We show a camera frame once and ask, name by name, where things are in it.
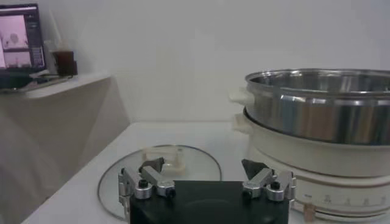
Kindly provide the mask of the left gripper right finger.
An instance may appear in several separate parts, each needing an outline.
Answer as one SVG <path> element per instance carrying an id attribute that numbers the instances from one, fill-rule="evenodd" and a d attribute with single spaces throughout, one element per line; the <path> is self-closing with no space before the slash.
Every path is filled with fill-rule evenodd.
<path id="1" fill-rule="evenodd" d="M 289 170 L 277 173 L 265 163 L 242 159 L 247 175 L 242 183 L 241 197 L 245 208 L 252 205 L 288 203 L 292 209 L 296 199 L 296 177 Z"/>

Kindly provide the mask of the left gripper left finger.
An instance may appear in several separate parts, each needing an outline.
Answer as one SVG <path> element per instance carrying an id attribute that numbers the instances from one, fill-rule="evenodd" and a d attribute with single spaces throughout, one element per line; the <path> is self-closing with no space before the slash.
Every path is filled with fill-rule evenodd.
<path id="1" fill-rule="evenodd" d="M 165 159 L 145 161 L 138 170 L 122 168 L 118 174 L 119 202 L 123 206 L 124 213 L 130 212 L 130 199 L 148 200 L 152 197 L 153 190 L 158 196 L 172 199 L 176 196 L 176 185 L 173 180 L 161 174 Z"/>

